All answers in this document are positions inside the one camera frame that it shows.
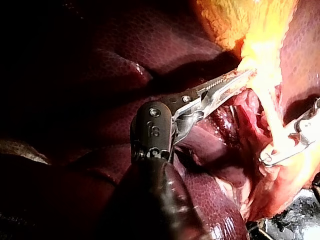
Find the right arm instrument jaw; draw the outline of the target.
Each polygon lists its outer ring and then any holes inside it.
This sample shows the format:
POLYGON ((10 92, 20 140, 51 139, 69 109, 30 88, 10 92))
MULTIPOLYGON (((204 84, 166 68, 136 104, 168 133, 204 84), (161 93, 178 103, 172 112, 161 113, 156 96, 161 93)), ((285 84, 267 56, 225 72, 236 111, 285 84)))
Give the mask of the right arm instrument jaw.
POLYGON ((281 162, 302 153, 313 143, 319 141, 319 134, 305 135, 300 133, 290 133, 288 135, 289 143, 276 149, 273 154, 273 165, 279 165, 281 162))
POLYGON ((292 120, 287 127, 292 133, 302 137, 320 136, 320 99, 317 98, 313 105, 297 119, 292 120))

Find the left arm instrument jaw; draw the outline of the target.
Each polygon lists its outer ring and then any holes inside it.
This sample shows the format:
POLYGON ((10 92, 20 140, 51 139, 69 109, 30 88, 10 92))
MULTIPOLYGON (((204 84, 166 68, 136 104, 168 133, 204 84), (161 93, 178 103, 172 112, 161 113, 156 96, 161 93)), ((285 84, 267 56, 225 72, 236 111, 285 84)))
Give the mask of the left arm instrument jaw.
POLYGON ((206 118, 207 116, 209 116, 218 107, 224 104, 227 100, 229 100, 233 96, 240 94, 248 87, 250 80, 252 80, 255 77, 257 70, 256 69, 247 69, 247 70, 248 70, 248 79, 244 83, 244 86, 228 90, 227 92, 223 93, 220 97, 213 98, 213 97, 205 96, 203 98, 202 100, 203 118, 206 118))
POLYGON ((238 71, 236 69, 223 74, 215 79, 209 80, 196 88, 196 93, 204 98, 218 98, 223 93, 243 87, 248 79, 248 70, 238 71))

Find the left arm instrument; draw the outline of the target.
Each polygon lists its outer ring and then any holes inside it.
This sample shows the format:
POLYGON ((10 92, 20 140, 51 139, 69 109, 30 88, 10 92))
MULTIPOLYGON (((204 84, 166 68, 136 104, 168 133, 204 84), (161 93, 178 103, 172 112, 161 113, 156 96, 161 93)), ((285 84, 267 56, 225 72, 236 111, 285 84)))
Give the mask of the left arm instrument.
POLYGON ((173 162, 175 145, 204 118, 207 92, 188 89, 145 102, 130 124, 131 162, 152 158, 173 162))

